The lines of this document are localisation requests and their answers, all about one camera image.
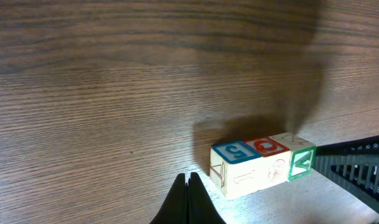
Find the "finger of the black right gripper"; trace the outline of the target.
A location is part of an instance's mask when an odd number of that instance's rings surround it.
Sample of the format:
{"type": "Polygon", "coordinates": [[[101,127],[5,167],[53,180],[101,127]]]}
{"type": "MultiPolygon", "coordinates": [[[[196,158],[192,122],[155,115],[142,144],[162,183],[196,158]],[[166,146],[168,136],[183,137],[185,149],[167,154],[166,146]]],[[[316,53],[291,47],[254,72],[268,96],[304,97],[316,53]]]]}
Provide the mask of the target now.
{"type": "Polygon", "coordinates": [[[379,214],[379,136],[319,146],[313,169],[379,214]]]}

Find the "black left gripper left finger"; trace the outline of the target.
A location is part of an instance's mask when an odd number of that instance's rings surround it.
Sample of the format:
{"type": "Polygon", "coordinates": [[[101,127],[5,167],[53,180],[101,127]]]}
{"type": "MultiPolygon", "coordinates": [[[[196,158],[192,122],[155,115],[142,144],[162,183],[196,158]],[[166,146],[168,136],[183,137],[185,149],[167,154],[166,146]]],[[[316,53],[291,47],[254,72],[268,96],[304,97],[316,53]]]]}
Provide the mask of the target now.
{"type": "Polygon", "coordinates": [[[161,208],[151,224],[185,224],[187,222],[187,186],[185,174],[178,174],[161,208]]]}

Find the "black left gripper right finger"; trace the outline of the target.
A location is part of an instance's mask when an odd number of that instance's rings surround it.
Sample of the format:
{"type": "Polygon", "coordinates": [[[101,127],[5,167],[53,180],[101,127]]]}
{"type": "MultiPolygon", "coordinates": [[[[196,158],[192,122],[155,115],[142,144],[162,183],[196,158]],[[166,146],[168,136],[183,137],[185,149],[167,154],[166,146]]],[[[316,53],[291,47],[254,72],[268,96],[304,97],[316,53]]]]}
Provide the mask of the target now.
{"type": "Polygon", "coordinates": [[[188,187],[189,224],[226,224],[196,172],[190,173],[188,187]]]}

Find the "wooden block yellow side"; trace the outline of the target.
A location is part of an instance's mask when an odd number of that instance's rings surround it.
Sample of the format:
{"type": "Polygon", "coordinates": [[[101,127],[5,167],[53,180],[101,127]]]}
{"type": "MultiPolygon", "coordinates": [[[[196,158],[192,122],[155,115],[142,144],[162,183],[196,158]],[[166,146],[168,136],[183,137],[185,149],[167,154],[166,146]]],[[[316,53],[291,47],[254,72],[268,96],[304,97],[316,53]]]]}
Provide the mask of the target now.
{"type": "Polygon", "coordinates": [[[260,157],[243,141],[214,145],[210,148],[210,180],[227,199],[256,192],[260,173],[255,162],[260,157]]]}

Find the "green letter V block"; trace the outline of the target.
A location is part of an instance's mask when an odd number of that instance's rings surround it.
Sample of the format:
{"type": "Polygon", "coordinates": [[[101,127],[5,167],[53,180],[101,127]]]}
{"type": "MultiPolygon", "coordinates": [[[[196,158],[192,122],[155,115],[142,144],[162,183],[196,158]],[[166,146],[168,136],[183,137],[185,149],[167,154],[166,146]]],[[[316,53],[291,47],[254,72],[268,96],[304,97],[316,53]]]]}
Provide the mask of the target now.
{"type": "Polygon", "coordinates": [[[271,139],[290,150],[288,181],[293,181],[311,173],[316,153],[316,145],[293,133],[281,133],[271,139]]]}

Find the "wooden block blue side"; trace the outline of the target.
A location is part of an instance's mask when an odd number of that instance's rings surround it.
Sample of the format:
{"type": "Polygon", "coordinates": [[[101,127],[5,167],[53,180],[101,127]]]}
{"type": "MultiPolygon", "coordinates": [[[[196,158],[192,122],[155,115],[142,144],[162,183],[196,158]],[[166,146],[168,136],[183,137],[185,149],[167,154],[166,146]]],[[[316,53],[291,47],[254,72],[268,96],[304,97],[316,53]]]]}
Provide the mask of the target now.
{"type": "Polygon", "coordinates": [[[291,155],[288,147],[273,140],[272,137],[247,140],[245,144],[261,155],[254,160],[258,190],[264,190],[288,180],[291,155]]]}

